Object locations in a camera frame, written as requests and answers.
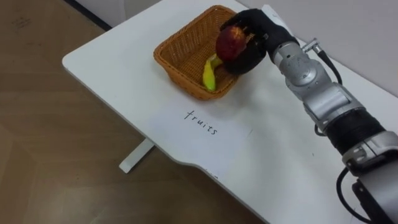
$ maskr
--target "wicker basket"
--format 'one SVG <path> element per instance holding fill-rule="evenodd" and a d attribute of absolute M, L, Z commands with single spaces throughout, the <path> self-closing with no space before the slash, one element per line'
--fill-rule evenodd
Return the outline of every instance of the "wicker basket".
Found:
<path fill-rule="evenodd" d="M 215 70 L 216 90 L 208 91 L 202 84 L 203 67 L 215 53 L 219 28 L 233 15 L 224 6 L 212 6 L 155 49 L 154 58 L 170 79 L 199 100 L 224 96 L 238 79 L 220 66 Z"/>

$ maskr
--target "banana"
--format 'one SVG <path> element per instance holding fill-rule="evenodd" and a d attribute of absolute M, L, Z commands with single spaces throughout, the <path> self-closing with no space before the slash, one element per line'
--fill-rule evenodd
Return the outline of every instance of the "banana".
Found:
<path fill-rule="evenodd" d="M 214 75 L 214 69 L 221 65 L 223 61 L 217 57 L 217 54 L 213 54 L 205 63 L 203 69 L 203 84 L 207 90 L 216 90 L 216 77 Z"/>

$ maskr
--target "brown floor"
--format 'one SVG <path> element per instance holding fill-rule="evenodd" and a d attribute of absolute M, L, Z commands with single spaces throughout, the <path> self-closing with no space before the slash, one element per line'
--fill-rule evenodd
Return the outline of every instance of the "brown floor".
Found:
<path fill-rule="evenodd" d="M 0 223 L 261 223 L 154 149 L 61 65 L 103 31 L 62 0 L 0 1 Z"/>

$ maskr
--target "black cable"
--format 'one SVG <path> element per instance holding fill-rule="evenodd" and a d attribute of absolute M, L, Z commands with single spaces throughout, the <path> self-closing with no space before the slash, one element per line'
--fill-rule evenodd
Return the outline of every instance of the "black cable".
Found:
<path fill-rule="evenodd" d="M 343 204 L 343 206 L 347 209 L 347 211 L 349 211 L 355 218 L 357 218 L 359 221 L 362 221 L 364 223 L 368 223 L 368 224 L 373 224 L 373 222 L 371 220 L 368 220 L 367 218 L 364 218 L 363 216 L 361 216 L 360 214 L 356 213 L 355 210 L 353 210 L 348 203 L 346 202 L 346 200 L 344 199 L 343 196 L 343 192 L 341 191 L 341 183 L 343 182 L 344 177 L 347 175 L 348 173 L 348 169 L 347 167 L 345 167 L 343 169 L 343 171 L 341 171 L 340 175 L 337 178 L 336 181 L 336 190 L 337 190 L 337 196 L 340 199 L 340 202 Z"/>
<path fill-rule="evenodd" d="M 338 70 L 335 67 L 335 65 L 333 64 L 333 62 L 331 62 L 331 60 L 328 57 L 328 55 L 326 54 L 326 52 L 324 50 L 320 51 L 318 53 L 318 57 L 320 57 L 323 60 L 323 62 L 333 71 L 333 73 L 335 74 L 335 76 L 337 78 L 337 82 L 340 85 L 343 85 L 343 80 L 341 79 L 340 73 L 338 72 Z"/>
<path fill-rule="evenodd" d="M 317 134 L 317 136 L 325 137 L 325 134 L 323 134 L 322 132 L 319 131 L 317 125 L 315 125 L 314 131 L 315 131 L 315 134 Z"/>

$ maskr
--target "apple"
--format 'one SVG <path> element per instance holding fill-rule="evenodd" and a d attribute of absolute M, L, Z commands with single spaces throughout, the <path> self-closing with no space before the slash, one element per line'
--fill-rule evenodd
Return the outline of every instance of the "apple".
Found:
<path fill-rule="evenodd" d="M 216 54 L 224 62 L 234 60 L 246 47 L 246 35 L 240 27 L 228 26 L 216 40 Z"/>

